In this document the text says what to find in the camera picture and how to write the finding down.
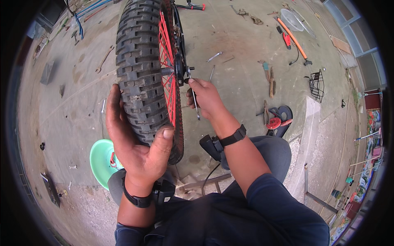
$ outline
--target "black wire basket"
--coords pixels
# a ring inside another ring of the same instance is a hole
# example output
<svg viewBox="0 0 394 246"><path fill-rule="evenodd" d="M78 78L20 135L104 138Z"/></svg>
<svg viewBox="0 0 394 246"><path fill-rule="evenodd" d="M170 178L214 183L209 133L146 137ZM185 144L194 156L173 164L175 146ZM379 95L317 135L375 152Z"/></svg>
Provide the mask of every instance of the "black wire basket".
<svg viewBox="0 0 394 246"><path fill-rule="evenodd" d="M310 77L305 76L304 78L309 79L309 89L312 96L315 98L315 100L318 100L320 101L320 103L322 103L324 96L324 81L322 70L319 69L319 72L310 74Z"/></svg>

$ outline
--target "hand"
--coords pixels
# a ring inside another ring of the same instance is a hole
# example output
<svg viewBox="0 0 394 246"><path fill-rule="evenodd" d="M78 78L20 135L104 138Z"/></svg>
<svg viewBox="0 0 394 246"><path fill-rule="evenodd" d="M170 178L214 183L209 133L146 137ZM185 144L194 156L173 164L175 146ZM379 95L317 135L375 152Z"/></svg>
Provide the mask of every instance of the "hand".
<svg viewBox="0 0 394 246"><path fill-rule="evenodd" d="M174 128L161 127L150 147L141 145L136 138L121 102L121 92L117 84L107 100L106 126L113 141L116 157L126 169L126 178L134 187L149 191L166 168L173 145Z"/></svg>
<svg viewBox="0 0 394 246"><path fill-rule="evenodd" d="M196 93L197 106L201 108L201 115L209 121L214 120L216 115L227 111L216 87L208 81L201 79L189 79L190 89L186 93L188 97L187 105L191 109L195 108L194 98L191 89Z"/></svg>

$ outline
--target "green plastic basin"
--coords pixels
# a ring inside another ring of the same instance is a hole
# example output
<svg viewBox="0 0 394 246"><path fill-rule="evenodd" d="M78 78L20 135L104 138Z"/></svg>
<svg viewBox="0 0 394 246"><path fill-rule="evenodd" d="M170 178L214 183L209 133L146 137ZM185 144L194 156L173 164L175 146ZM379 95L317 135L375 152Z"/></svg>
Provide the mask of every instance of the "green plastic basin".
<svg viewBox="0 0 394 246"><path fill-rule="evenodd" d="M111 175L122 169L123 166L114 155L113 160L116 163L116 167L111 167L110 159L114 152L113 142L109 139L100 139L95 142L90 150L90 167L95 175L97 181L108 190L108 180Z"/></svg>

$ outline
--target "bicycle wheel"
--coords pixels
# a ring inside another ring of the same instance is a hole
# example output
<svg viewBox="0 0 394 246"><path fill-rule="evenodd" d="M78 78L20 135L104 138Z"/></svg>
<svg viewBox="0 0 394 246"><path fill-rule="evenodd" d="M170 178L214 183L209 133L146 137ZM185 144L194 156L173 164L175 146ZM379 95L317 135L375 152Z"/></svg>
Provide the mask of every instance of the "bicycle wheel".
<svg viewBox="0 0 394 246"><path fill-rule="evenodd" d="M129 0L116 39L116 65L124 109L142 144L165 124L175 128L169 165L183 157L182 111L174 75L173 10L170 0Z"/></svg>

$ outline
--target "black wrist strap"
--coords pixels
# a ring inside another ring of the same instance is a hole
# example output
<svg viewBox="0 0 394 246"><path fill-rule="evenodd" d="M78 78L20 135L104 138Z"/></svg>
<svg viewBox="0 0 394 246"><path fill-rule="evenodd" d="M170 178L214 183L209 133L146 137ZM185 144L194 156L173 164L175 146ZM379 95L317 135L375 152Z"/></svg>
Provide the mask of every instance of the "black wrist strap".
<svg viewBox="0 0 394 246"><path fill-rule="evenodd" d="M245 136L246 136L246 129L245 126L242 124L241 127L238 130L236 130L233 135L220 139L219 142L224 147L244 139Z"/></svg>
<svg viewBox="0 0 394 246"><path fill-rule="evenodd" d="M147 197L138 197L138 196L132 196L130 195L125 186L125 178L122 178L122 186L123 186L123 193L125 194L125 197L127 200L129 200L134 206L136 207L149 207L151 205L151 200L152 200L152 194L150 194Z"/></svg>

